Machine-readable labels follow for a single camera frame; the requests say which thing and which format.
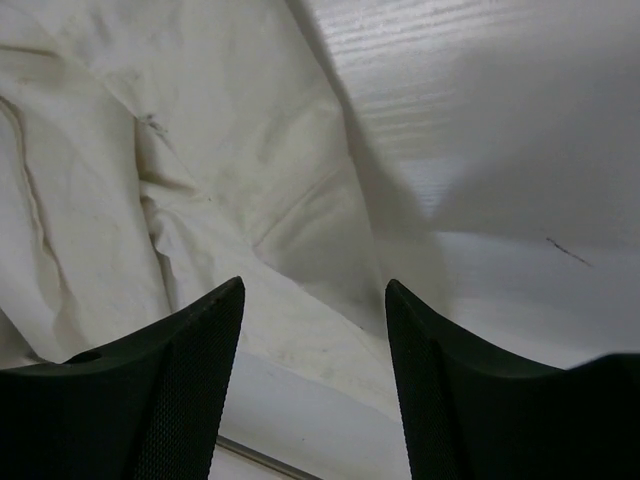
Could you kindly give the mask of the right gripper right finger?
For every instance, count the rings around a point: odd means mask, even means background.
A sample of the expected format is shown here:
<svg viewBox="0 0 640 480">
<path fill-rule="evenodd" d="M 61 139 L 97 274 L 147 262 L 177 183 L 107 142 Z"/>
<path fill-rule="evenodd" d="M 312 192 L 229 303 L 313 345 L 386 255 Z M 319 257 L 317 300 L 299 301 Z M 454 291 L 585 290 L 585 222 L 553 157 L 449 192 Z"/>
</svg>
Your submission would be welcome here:
<svg viewBox="0 0 640 480">
<path fill-rule="evenodd" d="M 385 311 L 415 479 L 635 479 L 639 357 L 563 370 L 480 338 L 403 284 Z"/>
</svg>

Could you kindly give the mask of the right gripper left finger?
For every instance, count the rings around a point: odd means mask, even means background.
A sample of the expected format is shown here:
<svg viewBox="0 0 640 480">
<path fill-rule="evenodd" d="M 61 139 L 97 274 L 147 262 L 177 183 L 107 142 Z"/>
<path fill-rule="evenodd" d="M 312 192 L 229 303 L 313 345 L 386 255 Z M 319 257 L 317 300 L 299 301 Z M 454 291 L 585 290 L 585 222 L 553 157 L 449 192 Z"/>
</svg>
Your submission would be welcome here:
<svg viewBox="0 0 640 480">
<path fill-rule="evenodd" d="M 232 278 L 65 363 L 1 373 L 5 479 L 205 479 L 240 337 Z"/>
</svg>

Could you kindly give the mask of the white cloth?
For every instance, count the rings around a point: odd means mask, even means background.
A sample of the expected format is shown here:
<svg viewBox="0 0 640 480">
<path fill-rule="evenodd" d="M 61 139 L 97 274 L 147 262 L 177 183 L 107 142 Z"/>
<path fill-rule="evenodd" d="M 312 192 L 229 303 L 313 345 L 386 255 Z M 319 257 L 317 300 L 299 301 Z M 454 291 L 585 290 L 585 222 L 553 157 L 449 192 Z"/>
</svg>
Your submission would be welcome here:
<svg viewBox="0 0 640 480">
<path fill-rule="evenodd" d="M 244 352 L 397 414 L 342 108 L 282 1 L 3 2 L 1 274 L 56 363 L 242 276 Z"/>
</svg>

